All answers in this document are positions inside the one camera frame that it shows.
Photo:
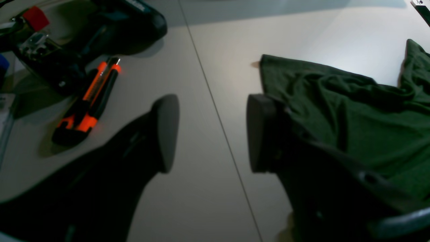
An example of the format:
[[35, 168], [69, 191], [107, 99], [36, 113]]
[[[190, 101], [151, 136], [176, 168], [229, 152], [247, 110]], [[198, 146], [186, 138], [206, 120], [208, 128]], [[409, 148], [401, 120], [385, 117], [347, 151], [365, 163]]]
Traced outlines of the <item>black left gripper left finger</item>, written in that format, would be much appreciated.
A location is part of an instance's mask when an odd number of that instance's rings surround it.
[[178, 96], [159, 98], [103, 146], [1, 202], [1, 233], [25, 242], [125, 242], [145, 186], [173, 166], [179, 118]]

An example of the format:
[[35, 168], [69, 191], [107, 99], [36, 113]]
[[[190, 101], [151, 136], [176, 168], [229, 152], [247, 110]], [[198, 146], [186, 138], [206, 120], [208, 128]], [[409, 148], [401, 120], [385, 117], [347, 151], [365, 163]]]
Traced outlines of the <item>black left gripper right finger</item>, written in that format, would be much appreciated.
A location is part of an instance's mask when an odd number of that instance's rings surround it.
[[429, 206], [293, 121], [264, 94], [246, 105], [253, 172], [281, 181], [298, 242], [428, 242]]

